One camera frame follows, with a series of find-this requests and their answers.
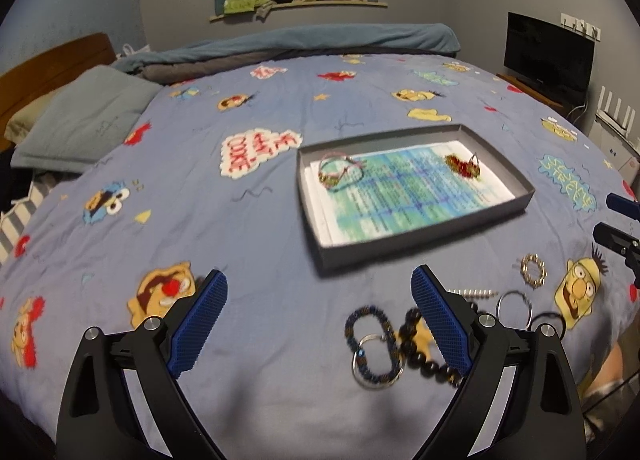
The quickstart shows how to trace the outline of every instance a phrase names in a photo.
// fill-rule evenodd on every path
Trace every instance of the blue beaded bracelet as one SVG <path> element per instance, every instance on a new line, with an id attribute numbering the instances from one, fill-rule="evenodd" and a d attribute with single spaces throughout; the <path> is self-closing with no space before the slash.
<path id="1" fill-rule="evenodd" d="M 387 374 L 374 374 L 371 372 L 369 366 L 367 365 L 367 356 L 364 349 L 362 348 L 362 344 L 365 340 L 368 340 L 368 337 L 372 336 L 368 335 L 360 342 L 356 341 L 355 337 L 353 336 L 353 326 L 355 322 L 367 315 L 372 315 L 373 317 L 378 319 L 380 326 L 382 326 L 384 335 L 375 337 L 380 338 L 380 340 L 386 343 L 386 348 L 389 352 L 389 357 L 391 358 L 391 370 Z M 357 367 L 358 373 L 360 374 L 362 379 L 372 384 L 374 387 L 379 388 L 385 387 L 385 385 L 391 385 L 392 383 L 396 382 L 396 380 L 398 380 L 398 377 L 402 373 L 403 369 L 402 357 L 400 354 L 400 350 L 398 349 L 398 345 L 396 345 L 396 336 L 394 335 L 394 329 L 382 310 L 374 305 L 358 308 L 347 318 L 347 322 L 344 325 L 344 337 L 347 339 L 347 345 L 354 355 L 354 375 L 355 368 Z"/>

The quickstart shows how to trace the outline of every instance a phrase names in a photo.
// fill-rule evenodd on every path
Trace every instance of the window sill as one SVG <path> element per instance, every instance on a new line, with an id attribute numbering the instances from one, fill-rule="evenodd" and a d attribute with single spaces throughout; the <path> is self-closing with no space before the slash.
<path id="1" fill-rule="evenodd" d="M 275 4 L 271 7 L 271 11 L 273 10 L 281 10 L 283 8 L 300 8 L 306 6 L 377 6 L 380 8 L 388 8 L 387 3 L 382 3 L 378 1 L 299 1 L 293 3 L 282 3 Z M 246 14 L 253 14 L 254 12 L 240 12 L 237 14 L 222 14 L 222 15 L 212 15 L 209 18 L 210 23 L 215 23 L 216 21 L 222 21 L 225 17 L 236 17 Z"/>

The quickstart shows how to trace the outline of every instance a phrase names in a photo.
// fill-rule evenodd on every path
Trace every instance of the red beaded bracelet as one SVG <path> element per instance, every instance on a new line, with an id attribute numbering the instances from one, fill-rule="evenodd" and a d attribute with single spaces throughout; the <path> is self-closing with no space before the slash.
<path id="1" fill-rule="evenodd" d="M 474 153 L 468 162 L 462 161 L 456 155 L 447 155 L 444 159 L 449 168 L 465 178 L 478 178 L 480 176 L 480 160 Z"/>

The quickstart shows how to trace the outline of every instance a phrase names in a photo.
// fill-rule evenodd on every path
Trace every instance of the sesame street bedding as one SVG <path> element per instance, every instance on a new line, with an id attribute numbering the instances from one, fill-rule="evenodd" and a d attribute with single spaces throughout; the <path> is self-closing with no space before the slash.
<path id="1" fill-rule="evenodd" d="M 535 185 L 526 212 L 429 248 L 319 270 L 296 148 L 436 122 L 463 123 L 498 148 Z M 442 56 L 268 61 L 165 87 L 121 146 L 51 191 L 25 227 L 23 252 L 2 266 L 0 388 L 54 438 L 84 330 L 127 331 L 162 316 L 217 268 L 228 301 L 179 383 L 229 459 L 409 459 L 454 389 L 407 368 L 392 387 L 364 390 L 351 373 L 348 316 L 374 304 L 398 329 L 422 263 L 448 289 L 517 290 L 534 316 L 564 318 L 582 389 L 638 309 L 632 274 L 591 237 L 600 221 L 638 235 L 606 208 L 610 192 L 632 194 L 583 134 L 497 77 Z M 529 254 L 545 264 L 535 289 L 520 273 Z M 477 300 L 494 314 L 496 302 Z M 500 319 L 523 327 L 526 306 L 510 296 Z M 366 318 L 354 332 L 360 339 L 377 326 Z M 443 363 L 424 329 L 419 345 Z M 379 348 L 367 356 L 382 373 L 389 359 Z M 150 444 L 166 451 L 139 384 L 129 387 Z"/>

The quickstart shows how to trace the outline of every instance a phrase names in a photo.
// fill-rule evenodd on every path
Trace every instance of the black monitor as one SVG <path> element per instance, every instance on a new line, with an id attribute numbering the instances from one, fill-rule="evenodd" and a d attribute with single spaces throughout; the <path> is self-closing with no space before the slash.
<path id="1" fill-rule="evenodd" d="M 548 98 L 581 106 L 586 102 L 594 47 L 593 40 L 581 33 L 510 13 L 504 65 Z"/>

